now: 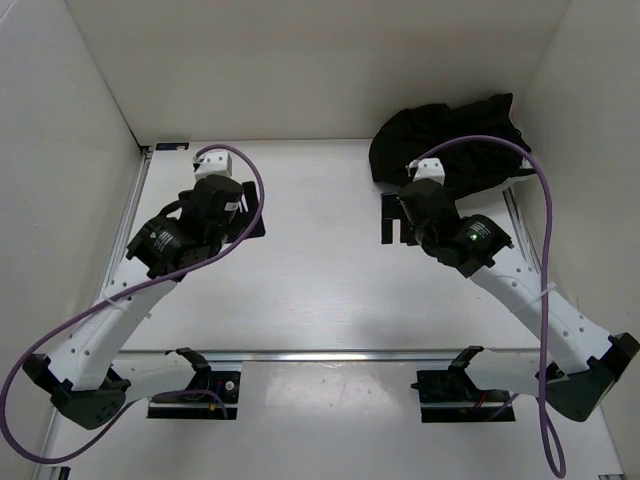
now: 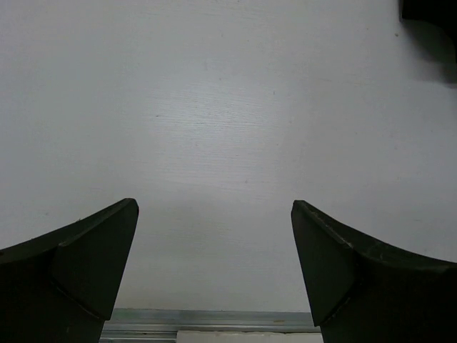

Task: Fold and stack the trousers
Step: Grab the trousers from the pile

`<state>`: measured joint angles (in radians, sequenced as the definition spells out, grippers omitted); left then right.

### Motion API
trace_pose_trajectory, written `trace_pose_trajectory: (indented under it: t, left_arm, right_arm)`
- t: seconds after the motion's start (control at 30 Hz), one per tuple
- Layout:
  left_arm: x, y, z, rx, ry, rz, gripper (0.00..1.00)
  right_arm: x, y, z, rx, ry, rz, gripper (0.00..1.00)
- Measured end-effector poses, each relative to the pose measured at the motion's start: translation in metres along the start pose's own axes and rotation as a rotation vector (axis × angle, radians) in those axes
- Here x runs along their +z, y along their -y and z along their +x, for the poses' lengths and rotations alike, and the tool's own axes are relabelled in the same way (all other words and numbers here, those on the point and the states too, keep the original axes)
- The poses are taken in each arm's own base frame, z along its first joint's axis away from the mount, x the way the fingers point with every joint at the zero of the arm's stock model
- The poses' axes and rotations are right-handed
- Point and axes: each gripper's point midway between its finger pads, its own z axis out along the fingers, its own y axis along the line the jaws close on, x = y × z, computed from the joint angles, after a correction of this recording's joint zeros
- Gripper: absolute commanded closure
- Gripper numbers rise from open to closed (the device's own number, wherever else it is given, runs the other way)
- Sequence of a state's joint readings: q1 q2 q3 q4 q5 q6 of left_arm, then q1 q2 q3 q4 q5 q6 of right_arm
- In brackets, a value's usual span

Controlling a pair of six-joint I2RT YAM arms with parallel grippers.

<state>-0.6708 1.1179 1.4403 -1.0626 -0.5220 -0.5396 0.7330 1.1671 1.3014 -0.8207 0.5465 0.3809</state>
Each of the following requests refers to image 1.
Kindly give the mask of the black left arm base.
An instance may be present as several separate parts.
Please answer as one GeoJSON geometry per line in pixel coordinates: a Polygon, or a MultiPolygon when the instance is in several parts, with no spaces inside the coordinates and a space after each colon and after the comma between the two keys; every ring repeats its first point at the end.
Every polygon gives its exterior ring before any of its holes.
{"type": "Polygon", "coordinates": [[[237,419],[242,368],[239,363],[212,363],[205,377],[193,380],[186,393],[157,395],[148,404],[153,420],[237,419]]]}

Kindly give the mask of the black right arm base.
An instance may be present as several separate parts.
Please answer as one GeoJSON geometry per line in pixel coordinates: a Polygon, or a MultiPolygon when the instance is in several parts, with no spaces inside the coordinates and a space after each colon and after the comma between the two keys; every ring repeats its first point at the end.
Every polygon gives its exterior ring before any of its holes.
{"type": "Polygon", "coordinates": [[[511,398],[505,390],[478,390],[465,386],[446,370],[418,370],[411,388],[418,393],[423,424],[514,422],[511,398]]]}

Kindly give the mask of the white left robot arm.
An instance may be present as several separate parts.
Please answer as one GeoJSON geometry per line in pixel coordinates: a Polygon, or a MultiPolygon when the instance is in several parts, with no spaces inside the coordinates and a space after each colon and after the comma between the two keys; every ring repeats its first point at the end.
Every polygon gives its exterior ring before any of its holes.
{"type": "Polygon", "coordinates": [[[263,192],[260,180],[238,183],[209,174],[143,224],[96,311],[58,346],[45,355],[29,355],[22,366],[62,416],[94,430],[138,399],[206,395],[211,368],[190,348],[169,350],[147,362],[116,356],[189,272],[219,257],[227,244],[264,236],[263,192]]]}

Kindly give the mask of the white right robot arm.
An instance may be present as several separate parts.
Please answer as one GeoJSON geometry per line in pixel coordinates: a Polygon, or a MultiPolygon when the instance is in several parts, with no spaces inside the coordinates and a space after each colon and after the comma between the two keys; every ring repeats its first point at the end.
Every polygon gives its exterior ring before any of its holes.
{"type": "Polygon", "coordinates": [[[551,287],[515,249],[511,237],[481,214],[462,217],[443,185],[422,179],[381,196],[381,241],[419,246],[497,299],[547,345],[546,353],[465,348],[444,371],[423,374],[414,389],[435,401],[477,399],[491,390],[546,394],[551,408],[584,422],[639,352],[629,333],[613,335],[551,287]]]}

